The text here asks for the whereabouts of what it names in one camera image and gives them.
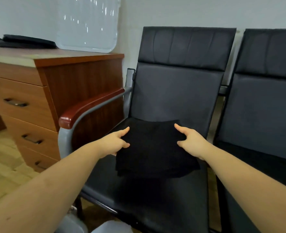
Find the chair seat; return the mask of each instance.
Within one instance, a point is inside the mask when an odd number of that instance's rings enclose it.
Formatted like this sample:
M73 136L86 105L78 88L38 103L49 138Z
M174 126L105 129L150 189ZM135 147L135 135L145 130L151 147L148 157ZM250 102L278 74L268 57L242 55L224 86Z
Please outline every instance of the chair seat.
M182 178L130 179L117 176L115 160L109 155L98 161L83 187L85 199L144 233L208 232L205 162Z
M286 185L286 159L274 155L246 149L227 142L215 141L214 144L253 168ZM226 200L230 216L230 228L233 233L260 233L245 214L233 196L226 190Z

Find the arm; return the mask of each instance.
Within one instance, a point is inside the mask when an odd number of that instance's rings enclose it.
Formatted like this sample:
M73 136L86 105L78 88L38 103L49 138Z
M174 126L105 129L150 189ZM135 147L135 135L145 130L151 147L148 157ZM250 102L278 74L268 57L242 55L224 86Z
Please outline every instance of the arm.
M129 127L79 148L0 203L0 232L53 233L100 158L129 144Z
M193 129L175 125L187 136L178 145L205 160L262 233L286 232L286 186L206 141Z

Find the chair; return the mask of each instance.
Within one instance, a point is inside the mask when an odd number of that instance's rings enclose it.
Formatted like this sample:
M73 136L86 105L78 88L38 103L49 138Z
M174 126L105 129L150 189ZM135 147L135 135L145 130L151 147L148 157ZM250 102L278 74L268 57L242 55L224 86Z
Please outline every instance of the chair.
M247 29L214 144L286 185L286 29ZM218 182L223 232L258 229Z
M72 152L75 125L86 114L124 96L125 118L179 119L207 136L236 29L144 27L137 71L126 85L91 98L60 118L61 157ZM98 161L81 196L142 232L208 232L207 165L176 179L118 177L115 157Z

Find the right hand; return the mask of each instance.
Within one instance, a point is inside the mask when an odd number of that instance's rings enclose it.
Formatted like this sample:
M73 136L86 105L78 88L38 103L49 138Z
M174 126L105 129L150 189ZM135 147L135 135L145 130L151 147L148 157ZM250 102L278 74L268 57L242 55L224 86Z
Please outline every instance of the right hand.
M204 139L203 136L196 132L194 129L181 127L177 124L175 124L174 127L179 132L186 135L186 140L178 141L177 144L192 156L195 156L201 160L205 160L206 154L209 153L209 150L211 147L213 147L213 145Z

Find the wooden desk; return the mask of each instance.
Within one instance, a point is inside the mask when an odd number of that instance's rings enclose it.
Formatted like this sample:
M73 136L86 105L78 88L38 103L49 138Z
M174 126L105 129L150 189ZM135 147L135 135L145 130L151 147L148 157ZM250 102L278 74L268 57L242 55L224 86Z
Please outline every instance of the wooden desk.
M37 172L60 160L58 120L76 103L122 87L123 54L0 48L0 115L27 165ZM123 118L122 98L86 116L74 149Z

